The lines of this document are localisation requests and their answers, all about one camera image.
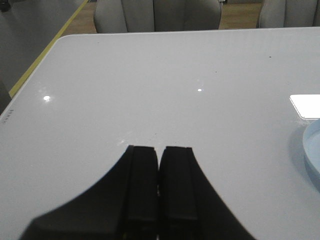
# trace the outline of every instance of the wooden floor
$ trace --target wooden floor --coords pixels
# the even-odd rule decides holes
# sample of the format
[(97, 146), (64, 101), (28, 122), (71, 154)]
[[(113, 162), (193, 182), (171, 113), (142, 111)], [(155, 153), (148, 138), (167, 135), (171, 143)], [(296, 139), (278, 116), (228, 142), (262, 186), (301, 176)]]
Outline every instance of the wooden floor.
[[(88, 2), (74, 18), (63, 36), (70, 34), (96, 33), (94, 11), (96, 2)], [(224, 4), (219, 29), (254, 29), (256, 28), (261, 3)]]

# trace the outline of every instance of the gray chair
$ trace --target gray chair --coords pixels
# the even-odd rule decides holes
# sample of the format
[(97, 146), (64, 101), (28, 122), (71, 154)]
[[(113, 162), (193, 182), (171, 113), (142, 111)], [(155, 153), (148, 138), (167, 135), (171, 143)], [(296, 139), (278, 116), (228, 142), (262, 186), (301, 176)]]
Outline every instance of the gray chair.
[(10, 101), (11, 97), (9, 96), (9, 93), (6, 90), (5, 85), (0, 80), (0, 114), (5, 110)]
[(219, 0), (97, 0), (98, 33), (218, 29)]
[(263, 0), (257, 28), (320, 26), (320, 0)]

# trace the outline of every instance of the black object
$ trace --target black object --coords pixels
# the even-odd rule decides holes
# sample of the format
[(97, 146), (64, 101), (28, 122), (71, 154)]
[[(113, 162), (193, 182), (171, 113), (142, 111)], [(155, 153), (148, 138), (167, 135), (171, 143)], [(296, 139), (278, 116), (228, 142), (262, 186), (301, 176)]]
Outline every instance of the black object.
[(192, 148), (167, 147), (159, 176), (160, 240), (254, 240), (211, 186)]
[(11, 97), (6, 90), (4, 83), (0, 79), (0, 115), (6, 109), (10, 101)]
[(11, 8), (10, 3), (8, 0), (0, 0), (0, 11), (7, 12)]
[[(137, 239), (137, 235), (155, 240), (157, 171), (153, 148), (129, 146), (90, 189), (35, 218), (21, 240), (120, 240)], [(143, 190), (138, 188), (141, 182)]]
[(20, 240), (254, 240), (190, 147), (129, 146), (86, 192), (35, 218)]

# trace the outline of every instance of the light blue bowl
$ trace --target light blue bowl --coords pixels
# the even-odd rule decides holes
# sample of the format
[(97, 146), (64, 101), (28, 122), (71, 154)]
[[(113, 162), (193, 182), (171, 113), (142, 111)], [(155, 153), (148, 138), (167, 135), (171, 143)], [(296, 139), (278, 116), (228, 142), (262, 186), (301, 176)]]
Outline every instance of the light blue bowl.
[(305, 160), (315, 176), (320, 179), (320, 119), (304, 130), (302, 141)]

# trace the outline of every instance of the glossy table surface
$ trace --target glossy table surface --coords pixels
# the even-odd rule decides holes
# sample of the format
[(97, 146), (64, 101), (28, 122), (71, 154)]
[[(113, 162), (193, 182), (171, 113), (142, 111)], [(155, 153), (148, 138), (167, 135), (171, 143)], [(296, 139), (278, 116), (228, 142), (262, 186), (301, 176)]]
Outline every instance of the glossy table surface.
[(128, 145), (192, 147), (257, 240), (320, 236), (302, 146), (320, 28), (61, 38), (0, 118), (0, 239), (101, 178)]

